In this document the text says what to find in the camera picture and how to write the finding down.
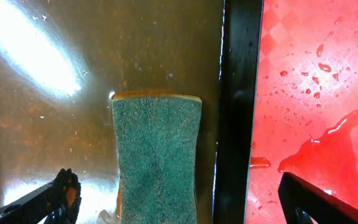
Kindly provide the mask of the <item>green yellow sponge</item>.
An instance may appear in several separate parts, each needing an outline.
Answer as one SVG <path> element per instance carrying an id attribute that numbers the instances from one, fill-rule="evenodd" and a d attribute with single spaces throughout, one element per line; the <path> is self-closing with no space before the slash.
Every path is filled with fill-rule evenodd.
<path id="1" fill-rule="evenodd" d="M 202 101 L 167 92 L 112 98 L 121 223 L 196 223 L 195 159 Z"/>

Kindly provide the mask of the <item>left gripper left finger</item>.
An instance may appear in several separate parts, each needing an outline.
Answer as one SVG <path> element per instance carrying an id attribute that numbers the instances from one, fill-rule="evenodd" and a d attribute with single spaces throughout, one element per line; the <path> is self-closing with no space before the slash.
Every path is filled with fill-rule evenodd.
<path id="1" fill-rule="evenodd" d="M 75 224 L 81 205 L 81 184 L 71 169 L 61 169 L 51 182 L 0 208 L 0 223 Z"/>

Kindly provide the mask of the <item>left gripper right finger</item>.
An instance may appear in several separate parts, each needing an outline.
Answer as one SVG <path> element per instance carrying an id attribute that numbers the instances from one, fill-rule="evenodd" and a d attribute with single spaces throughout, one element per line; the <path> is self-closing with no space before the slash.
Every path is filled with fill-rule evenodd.
<path id="1" fill-rule="evenodd" d="M 358 223 L 358 209 L 290 172 L 282 175 L 278 196 L 287 223 Z"/>

